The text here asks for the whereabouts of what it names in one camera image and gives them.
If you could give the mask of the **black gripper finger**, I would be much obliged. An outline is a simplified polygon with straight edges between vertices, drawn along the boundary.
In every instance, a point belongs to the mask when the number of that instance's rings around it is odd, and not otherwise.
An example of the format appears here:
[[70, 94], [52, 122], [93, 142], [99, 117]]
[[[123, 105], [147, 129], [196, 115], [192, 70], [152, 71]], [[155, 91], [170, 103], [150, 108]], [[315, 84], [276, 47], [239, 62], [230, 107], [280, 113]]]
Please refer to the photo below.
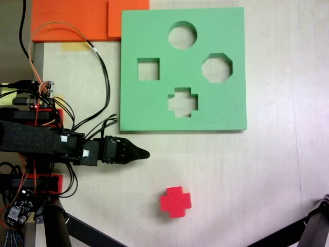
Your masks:
[[126, 140], [125, 150], [129, 156], [150, 156], [147, 150], [137, 147], [130, 140]]
[[150, 157], [149, 152], [142, 152], [142, 153], [130, 153], [126, 157], [126, 163], [130, 163], [136, 160], [145, 160]]

